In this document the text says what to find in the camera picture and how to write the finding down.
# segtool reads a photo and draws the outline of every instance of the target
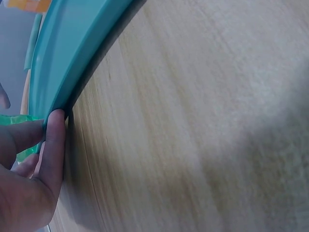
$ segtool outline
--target light wood tabletop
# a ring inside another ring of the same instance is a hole
[[[69,117],[51,230],[308,231],[309,1],[127,16]]]

